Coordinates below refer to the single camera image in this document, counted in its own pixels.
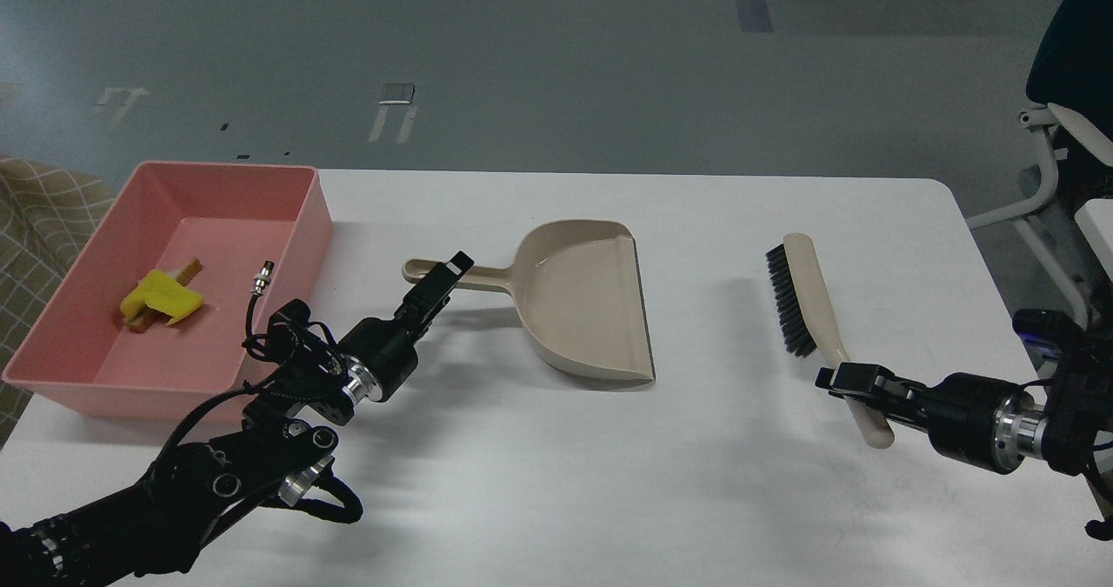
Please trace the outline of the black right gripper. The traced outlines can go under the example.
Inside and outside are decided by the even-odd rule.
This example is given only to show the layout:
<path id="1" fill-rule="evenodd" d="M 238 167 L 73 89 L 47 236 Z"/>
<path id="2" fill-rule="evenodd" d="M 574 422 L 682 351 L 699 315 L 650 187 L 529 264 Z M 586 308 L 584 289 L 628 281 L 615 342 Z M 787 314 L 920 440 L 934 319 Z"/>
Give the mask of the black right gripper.
<path id="1" fill-rule="evenodd" d="M 820 369 L 815 387 L 929 434 L 936 452 L 961 463 L 1009 475 L 1024 460 L 1014 425 L 1035 400 L 1018 384 L 955 373 L 928 387 L 879 364 L 843 363 Z"/>

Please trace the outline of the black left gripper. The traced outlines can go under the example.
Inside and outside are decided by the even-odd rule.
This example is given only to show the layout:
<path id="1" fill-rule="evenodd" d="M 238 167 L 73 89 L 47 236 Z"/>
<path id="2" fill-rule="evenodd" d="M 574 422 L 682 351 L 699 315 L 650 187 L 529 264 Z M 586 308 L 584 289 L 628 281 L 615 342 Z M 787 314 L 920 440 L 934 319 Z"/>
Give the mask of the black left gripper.
<path id="1" fill-rule="evenodd" d="M 394 397 L 417 366 L 415 342 L 424 337 L 434 317 L 449 304 L 450 293 L 474 266 L 464 251 L 445 265 L 435 265 L 410 288 L 393 320 L 365 317 L 338 342 L 347 364 L 351 401 L 365 398 L 381 404 Z"/>

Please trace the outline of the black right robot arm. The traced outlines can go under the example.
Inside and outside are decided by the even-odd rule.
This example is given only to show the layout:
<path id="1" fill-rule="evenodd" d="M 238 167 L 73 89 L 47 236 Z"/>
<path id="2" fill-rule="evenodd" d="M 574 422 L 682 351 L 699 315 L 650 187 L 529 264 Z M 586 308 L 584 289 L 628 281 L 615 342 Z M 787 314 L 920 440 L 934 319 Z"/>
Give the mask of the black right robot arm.
<path id="1" fill-rule="evenodd" d="M 1099 456 L 1109 451 L 1110 334 L 1090 333 L 1057 310 L 1018 310 L 1014 332 L 1054 369 L 1037 385 L 955 373 L 928 387 L 870 363 L 821 369 L 818 388 L 883 419 L 929 437 L 935 452 L 997 475 L 1009 475 L 1032 457 L 1054 472 L 1085 477 L 1101 518 L 1086 524 L 1090 538 L 1110 540 L 1110 470 Z"/>

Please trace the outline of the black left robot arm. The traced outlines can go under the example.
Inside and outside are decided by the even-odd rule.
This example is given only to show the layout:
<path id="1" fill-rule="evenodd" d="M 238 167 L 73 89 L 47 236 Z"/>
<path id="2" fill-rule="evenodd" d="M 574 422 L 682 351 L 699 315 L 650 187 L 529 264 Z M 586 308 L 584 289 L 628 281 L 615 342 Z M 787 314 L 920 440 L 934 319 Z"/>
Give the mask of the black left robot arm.
<path id="1" fill-rule="evenodd" d="M 365 317 L 333 337 L 293 299 L 243 348 L 273 363 L 258 384 L 207 398 L 130 487 L 21 529 L 3 527 L 9 586 L 107 586 L 127 576 L 186 574 L 203 548 L 258 508 L 357 524 L 358 496 L 333 464 L 337 427 L 362 401 L 390 400 L 417 366 L 415 345 L 473 267 L 433 263 L 393 317 Z"/>

